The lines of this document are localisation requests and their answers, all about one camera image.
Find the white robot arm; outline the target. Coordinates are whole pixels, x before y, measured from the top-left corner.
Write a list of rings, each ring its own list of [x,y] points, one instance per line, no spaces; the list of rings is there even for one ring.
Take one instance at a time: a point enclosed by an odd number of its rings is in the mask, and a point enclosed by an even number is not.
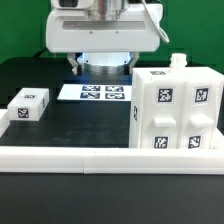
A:
[[[130,0],[50,0],[46,47],[65,53],[74,73],[121,71],[141,52],[154,52],[164,40],[160,3]]]

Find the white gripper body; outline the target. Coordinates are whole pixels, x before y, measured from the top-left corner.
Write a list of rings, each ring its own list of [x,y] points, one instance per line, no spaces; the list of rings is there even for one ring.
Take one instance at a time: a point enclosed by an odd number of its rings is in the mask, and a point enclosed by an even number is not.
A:
[[[160,37],[142,6],[131,6],[115,21],[94,21],[84,10],[54,9],[46,25],[53,53],[154,52]]]

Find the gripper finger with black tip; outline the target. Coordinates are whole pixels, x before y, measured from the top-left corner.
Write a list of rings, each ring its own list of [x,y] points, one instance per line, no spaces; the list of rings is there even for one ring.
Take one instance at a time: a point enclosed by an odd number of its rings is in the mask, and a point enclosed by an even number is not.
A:
[[[72,72],[74,75],[78,75],[80,72],[80,64],[78,63],[79,54],[78,53],[68,53],[67,60],[72,66]]]
[[[128,62],[128,70],[132,71],[134,68],[134,65],[136,64],[136,62],[139,59],[139,53],[138,52],[131,52],[130,53],[130,61]]]

